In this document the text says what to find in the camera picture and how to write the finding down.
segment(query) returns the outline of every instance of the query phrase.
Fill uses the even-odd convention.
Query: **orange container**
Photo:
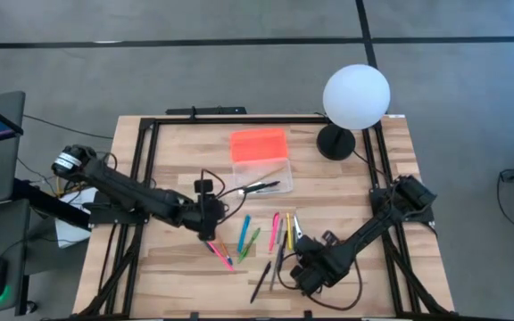
[[[233,162],[288,158],[285,130],[268,128],[235,132],[231,134],[230,151]]]

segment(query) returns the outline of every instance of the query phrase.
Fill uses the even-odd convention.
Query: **white spherical lamp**
[[[346,66],[328,80],[322,103],[332,124],[320,130],[317,147],[328,159],[341,161],[356,145],[349,129],[369,128],[388,110],[390,86],[375,68]]]

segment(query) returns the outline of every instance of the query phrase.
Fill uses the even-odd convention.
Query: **yellow marker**
[[[293,229],[291,228],[291,218],[289,213],[286,214],[286,232],[288,233],[286,238],[286,247],[290,251],[293,250]]]

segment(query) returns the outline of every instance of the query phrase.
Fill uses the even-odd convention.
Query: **wooden table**
[[[112,152],[118,157],[118,170],[127,175],[140,118],[120,117],[112,144]],[[394,177],[410,174],[419,177],[406,119],[403,116],[386,116],[382,123]],[[198,241],[196,233],[151,220],[144,231],[131,317],[189,317],[192,311],[200,312],[201,317],[301,317],[306,309],[311,309],[315,317],[393,316],[380,239],[359,254],[364,291],[354,309],[340,312],[322,308],[298,291],[286,290],[278,281],[273,292],[269,292],[271,274],[266,278],[257,300],[249,303],[261,272],[269,260],[274,261],[276,255],[276,250],[272,254],[268,251],[271,219],[275,212],[297,213],[304,233],[317,238],[327,229],[345,238],[372,216],[367,164],[354,155],[343,161],[323,158],[316,147],[321,125],[162,125],[153,178],[159,187],[172,188],[194,197],[193,183],[199,179],[200,168],[204,167],[223,177],[229,188],[233,187],[229,135],[233,131],[249,128],[283,128],[286,131],[294,190],[259,200],[248,199],[234,217],[219,226],[218,233],[235,263],[236,246],[245,215],[252,216],[249,235],[257,227],[261,228],[261,234],[247,258],[241,264],[234,264],[235,272],[227,271],[221,261]],[[353,133],[356,136],[356,151],[364,156],[361,132]],[[374,133],[371,137],[375,158],[379,160]],[[146,136],[146,145],[149,141],[150,137]],[[146,154],[147,148],[143,150],[139,177],[144,175]],[[237,202],[235,196],[226,200],[232,207]],[[404,224],[404,228],[416,275],[440,304],[453,309],[435,236],[421,224],[408,223]],[[110,230],[110,226],[93,229],[73,312],[82,310],[96,295]],[[115,236],[107,275],[112,270],[116,239]],[[288,259],[281,273],[288,284],[293,283],[289,276],[293,266],[294,260]],[[409,302],[405,282],[400,272],[398,275],[403,305],[407,309]],[[324,289],[317,297],[329,304],[348,305],[356,297],[358,281],[356,273],[351,271],[336,286]],[[121,311],[125,283],[126,277],[123,276],[115,311]]]

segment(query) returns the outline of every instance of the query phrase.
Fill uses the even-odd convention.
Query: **green marker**
[[[239,255],[239,259],[237,260],[237,264],[241,263],[241,261],[243,259],[245,259],[245,256],[247,255],[247,253],[249,252],[249,248],[251,248],[251,245],[253,244],[253,242],[255,241],[255,239],[257,238],[257,236],[259,236],[259,232],[261,231],[261,228],[257,228],[255,230],[255,232],[253,232],[253,235],[251,236],[251,240],[249,240],[249,243],[245,246],[245,248],[243,249],[243,251],[241,252],[241,254]]]

